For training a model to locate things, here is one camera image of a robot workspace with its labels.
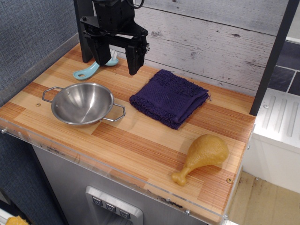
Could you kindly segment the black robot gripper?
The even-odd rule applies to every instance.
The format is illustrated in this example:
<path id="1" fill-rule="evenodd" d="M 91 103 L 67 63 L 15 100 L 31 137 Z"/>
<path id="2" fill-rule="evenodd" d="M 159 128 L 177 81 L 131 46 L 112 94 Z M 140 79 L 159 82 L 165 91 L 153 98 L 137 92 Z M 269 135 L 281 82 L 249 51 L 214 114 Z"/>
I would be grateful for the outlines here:
<path id="1" fill-rule="evenodd" d="M 84 36 L 99 66 L 110 59 L 110 45 L 125 49 L 130 75 L 135 75 L 144 64 L 149 50 L 148 31 L 135 22 L 136 6 L 132 0 L 94 0 L 94 16 L 82 16 Z"/>

